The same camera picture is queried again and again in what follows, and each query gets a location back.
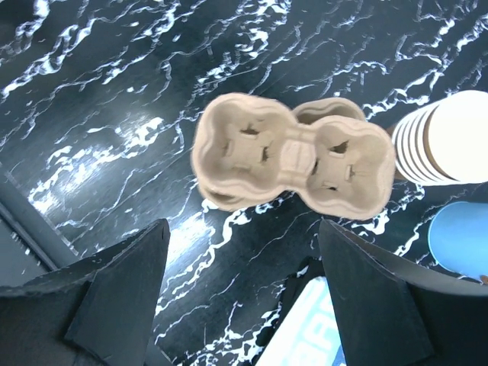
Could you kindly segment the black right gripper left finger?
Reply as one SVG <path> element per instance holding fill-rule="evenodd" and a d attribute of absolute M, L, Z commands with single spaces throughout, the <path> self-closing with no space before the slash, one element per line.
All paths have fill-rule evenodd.
<path fill-rule="evenodd" d="M 123 242 L 1 289 L 3 365 L 168 365 L 153 318 L 169 249 L 159 219 Z"/>

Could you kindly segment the pulp cup carrier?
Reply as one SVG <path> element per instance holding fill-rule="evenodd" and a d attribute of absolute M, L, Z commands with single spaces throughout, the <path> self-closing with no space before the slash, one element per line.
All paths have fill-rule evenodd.
<path fill-rule="evenodd" d="M 338 115 L 350 117 L 356 120 L 366 121 L 363 110 L 353 101 L 347 98 L 333 97 L 324 98 L 299 104 L 291 113 L 297 121 L 302 124 L 312 124 L 322 117 Z M 199 192 L 201 195 L 219 207 L 221 210 L 234 211 L 241 208 L 253 207 L 273 201 L 279 194 L 274 194 L 266 199 L 247 199 L 235 196 L 219 195 L 215 191 L 208 189 L 203 183 L 199 182 Z"/>
<path fill-rule="evenodd" d="M 219 195 L 266 199 L 292 191 L 311 210 L 368 220 L 387 205 L 396 153 L 382 127 L 338 115 L 299 123 L 285 104 L 220 95 L 197 122 L 191 167 Z"/>

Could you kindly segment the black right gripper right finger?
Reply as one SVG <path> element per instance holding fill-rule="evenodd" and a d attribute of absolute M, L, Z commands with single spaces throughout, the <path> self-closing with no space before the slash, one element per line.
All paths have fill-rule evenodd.
<path fill-rule="evenodd" d="M 348 365 L 485 365 L 487 287 L 324 220 L 319 248 Z"/>

